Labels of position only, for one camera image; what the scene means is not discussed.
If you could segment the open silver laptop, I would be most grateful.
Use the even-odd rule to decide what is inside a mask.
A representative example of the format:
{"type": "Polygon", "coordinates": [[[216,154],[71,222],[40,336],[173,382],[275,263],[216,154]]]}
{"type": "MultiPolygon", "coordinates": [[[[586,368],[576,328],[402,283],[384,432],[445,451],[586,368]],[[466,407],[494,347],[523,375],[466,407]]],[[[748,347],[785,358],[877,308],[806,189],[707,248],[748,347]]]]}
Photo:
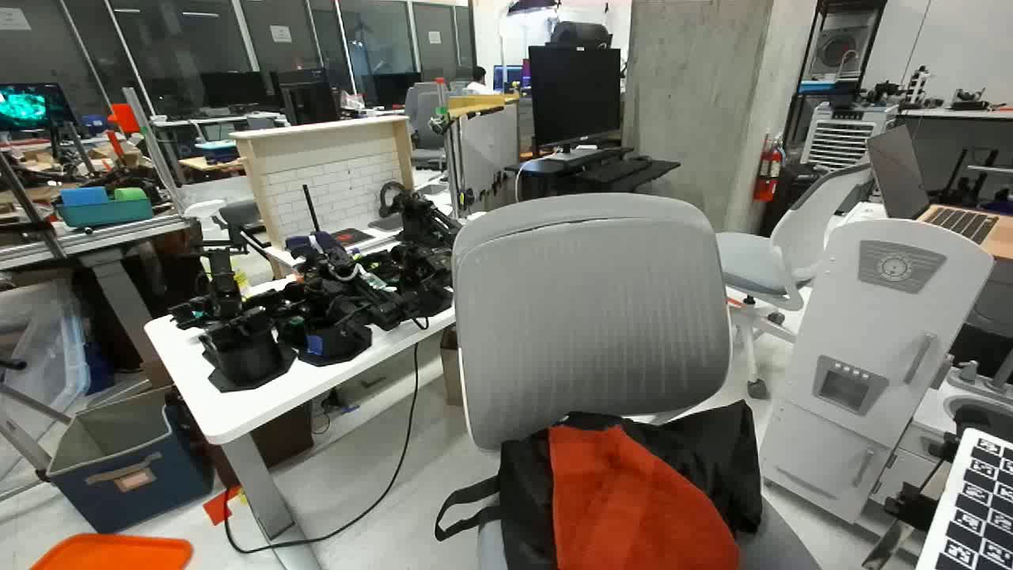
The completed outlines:
{"type": "Polygon", "coordinates": [[[937,224],[980,245],[998,261],[1013,261],[1013,215],[931,194],[907,126],[872,135],[866,159],[888,218],[937,224]]]}

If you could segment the orange plastic lid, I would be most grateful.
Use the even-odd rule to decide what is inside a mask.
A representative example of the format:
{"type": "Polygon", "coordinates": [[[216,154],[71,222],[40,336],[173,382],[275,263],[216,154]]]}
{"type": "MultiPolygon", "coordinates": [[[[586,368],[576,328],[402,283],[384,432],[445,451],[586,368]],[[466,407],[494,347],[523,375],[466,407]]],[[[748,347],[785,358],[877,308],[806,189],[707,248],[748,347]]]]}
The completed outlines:
{"type": "Polygon", "coordinates": [[[189,559],[185,540],[79,532],[43,552],[31,570],[185,570],[189,559]]]}

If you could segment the checkerboard calibration board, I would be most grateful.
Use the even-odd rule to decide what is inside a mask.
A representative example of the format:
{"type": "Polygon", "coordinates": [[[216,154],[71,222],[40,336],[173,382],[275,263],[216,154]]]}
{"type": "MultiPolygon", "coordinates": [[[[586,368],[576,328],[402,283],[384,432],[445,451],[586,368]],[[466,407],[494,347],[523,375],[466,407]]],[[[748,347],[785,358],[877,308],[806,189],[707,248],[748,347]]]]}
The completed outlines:
{"type": "Polygon", "coordinates": [[[913,570],[1013,570],[1013,444],[966,428],[913,570]]]}

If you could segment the white pegboard panel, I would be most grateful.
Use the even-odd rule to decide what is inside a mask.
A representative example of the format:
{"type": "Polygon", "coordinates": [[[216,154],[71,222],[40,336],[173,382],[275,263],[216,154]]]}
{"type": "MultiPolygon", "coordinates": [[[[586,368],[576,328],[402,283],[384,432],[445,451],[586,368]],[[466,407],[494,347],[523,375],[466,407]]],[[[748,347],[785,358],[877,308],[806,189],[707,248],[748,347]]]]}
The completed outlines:
{"type": "Polygon", "coordinates": [[[405,119],[357,119],[233,132],[260,218],[275,245],[364,229],[387,183],[414,188],[405,119]]]}

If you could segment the grey mesh office chair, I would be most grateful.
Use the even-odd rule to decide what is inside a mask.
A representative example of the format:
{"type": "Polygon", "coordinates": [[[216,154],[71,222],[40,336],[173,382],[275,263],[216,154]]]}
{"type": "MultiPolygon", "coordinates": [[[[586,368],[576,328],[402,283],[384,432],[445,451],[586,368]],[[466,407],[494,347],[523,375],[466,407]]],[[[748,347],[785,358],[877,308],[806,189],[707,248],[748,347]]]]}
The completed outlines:
{"type": "MultiPolygon", "coordinates": [[[[494,208],[453,245],[468,436],[494,454],[568,413],[663,425],[733,407],[708,218],[669,196],[571,194],[494,208]]],[[[762,498],[745,570],[815,570],[762,498]]]]}

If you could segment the black computer monitor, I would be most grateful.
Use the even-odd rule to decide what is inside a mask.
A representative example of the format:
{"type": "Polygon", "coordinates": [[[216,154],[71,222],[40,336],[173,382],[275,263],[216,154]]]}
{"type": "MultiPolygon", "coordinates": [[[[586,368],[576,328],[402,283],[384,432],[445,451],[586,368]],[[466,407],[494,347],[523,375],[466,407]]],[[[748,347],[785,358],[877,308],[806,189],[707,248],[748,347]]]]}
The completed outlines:
{"type": "Polygon", "coordinates": [[[531,49],[533,143],[619,126],[619,53],[613,49],[531,49]]]}

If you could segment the blue storage bin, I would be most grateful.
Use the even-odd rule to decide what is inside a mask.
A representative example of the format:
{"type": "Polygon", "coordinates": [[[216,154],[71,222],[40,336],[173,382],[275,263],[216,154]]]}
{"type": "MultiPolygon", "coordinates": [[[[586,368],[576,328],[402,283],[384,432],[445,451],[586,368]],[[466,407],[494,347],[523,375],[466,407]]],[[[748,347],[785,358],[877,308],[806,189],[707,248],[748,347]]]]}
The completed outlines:
{"type": "Polygon", "coordinates": [[[93,532],[130,529],[213,489],[165,393],[79,413],[49,456],[48,481],[93,532]]]}

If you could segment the red fire extinguisher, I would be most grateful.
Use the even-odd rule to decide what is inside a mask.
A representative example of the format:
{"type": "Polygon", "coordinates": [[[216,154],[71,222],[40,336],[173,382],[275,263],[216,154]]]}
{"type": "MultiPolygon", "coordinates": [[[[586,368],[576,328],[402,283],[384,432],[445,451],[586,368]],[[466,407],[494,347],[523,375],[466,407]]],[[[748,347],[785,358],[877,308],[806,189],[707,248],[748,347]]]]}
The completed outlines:
{"type": "Polygon", "coordinates": [[[771,204],[779,194],[779,180],[782,180],[782,162],[785,162],[785,150],[779,135],[767,135],[762,140],[762,151],[760,151],[760,165],[757,165],[757,180],[752,180],[752,204],[771,204]]]}

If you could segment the black fabric bag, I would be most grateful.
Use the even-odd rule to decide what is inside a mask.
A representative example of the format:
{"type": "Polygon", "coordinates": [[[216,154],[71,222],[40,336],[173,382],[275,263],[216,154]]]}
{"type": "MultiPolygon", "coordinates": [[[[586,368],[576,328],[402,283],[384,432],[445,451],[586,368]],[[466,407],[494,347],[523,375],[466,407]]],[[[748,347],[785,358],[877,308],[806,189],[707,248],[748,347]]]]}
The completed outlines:
{"type": "MultiPolygon", "coordinates": [[[[708,410],[663,425],[618,415],[568,415],[550,428],[622,428],[636,444],[688,474],[721,513],[739,549],[762,524],[752,415],[745,404],[708,410]]],[[[506,570],[556,570],[550,532],[550,447],[548,432],[500,447],[494,474],[453,491],[433,520],[433,540],[500,527],[506,570]]]]}

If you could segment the white toy kitchen fridge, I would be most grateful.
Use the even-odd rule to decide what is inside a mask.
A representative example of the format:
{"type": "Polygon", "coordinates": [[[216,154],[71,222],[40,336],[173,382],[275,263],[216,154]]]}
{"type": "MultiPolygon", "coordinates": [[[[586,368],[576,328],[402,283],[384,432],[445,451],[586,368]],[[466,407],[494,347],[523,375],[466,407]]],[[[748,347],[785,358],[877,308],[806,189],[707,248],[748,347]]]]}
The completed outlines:
{"type": "Polygon", "coordinates": [[[926,222],[835,229],[760,441],[762,477],[855,524],[990,273],[985,248],[926,222]]]}

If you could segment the teal screen monitor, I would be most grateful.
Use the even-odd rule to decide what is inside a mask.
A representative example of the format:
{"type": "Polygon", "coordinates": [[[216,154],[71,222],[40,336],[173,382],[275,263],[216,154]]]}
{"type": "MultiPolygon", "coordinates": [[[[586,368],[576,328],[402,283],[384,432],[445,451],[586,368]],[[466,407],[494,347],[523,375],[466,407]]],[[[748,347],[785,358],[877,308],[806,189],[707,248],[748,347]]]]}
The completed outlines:
{"type": "Polygon", "coordinates": [[[0,84],[0,131],[49,131],[69,119],[69,101],[55,84],[0,84]]]}

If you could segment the orange red cloth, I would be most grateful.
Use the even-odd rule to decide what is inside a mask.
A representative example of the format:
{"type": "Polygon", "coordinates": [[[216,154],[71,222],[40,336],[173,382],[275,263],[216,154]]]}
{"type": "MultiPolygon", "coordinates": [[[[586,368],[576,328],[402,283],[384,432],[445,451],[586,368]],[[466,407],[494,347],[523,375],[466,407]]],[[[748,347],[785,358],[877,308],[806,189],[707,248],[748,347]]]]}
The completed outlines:
{"type": "Polygon", "coordinates": [[[556,570],[739,570],[714,504],[622,428],[550,428],[556,570]]]}

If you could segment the white desk with gear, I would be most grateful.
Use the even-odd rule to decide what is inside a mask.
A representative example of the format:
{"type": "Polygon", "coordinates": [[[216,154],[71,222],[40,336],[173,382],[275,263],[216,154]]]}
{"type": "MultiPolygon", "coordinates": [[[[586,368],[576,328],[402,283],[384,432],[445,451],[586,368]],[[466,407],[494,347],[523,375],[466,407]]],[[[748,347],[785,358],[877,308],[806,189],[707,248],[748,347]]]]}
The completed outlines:
{"type": "Polygon", "coordinates": [[[252,432],[416,348],[453,323],[448,248],[460,218],[399,180],[377,189],[380,211],[402,230],[387,248],[395,278],[370,273],[370,255],[349,255],[319,229],[314,189],[300,188],[314,230],[290,241],[296,278],[272,283],[233,316],[193,332],[179,316],[144,323],[162,363],[201,436],[240,481],[266,552],[304,544],[252,432]]]}

